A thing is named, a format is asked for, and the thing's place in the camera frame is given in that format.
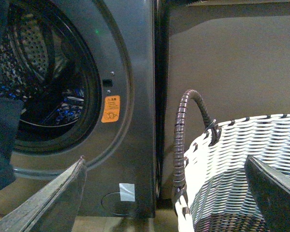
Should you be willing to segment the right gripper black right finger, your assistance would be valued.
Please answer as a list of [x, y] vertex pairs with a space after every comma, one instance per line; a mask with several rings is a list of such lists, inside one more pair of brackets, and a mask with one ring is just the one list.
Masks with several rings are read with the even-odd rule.
[[290, 177], [249, 155], [245, 161], [248, 188], [272, 232], [290, 232]]

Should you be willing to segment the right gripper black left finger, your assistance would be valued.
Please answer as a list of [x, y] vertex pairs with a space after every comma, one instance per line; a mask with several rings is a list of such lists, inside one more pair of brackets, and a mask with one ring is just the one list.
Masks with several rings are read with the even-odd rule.
[[71, 232], [87, 178], [83, 156], [0, 220], [0, 232]]

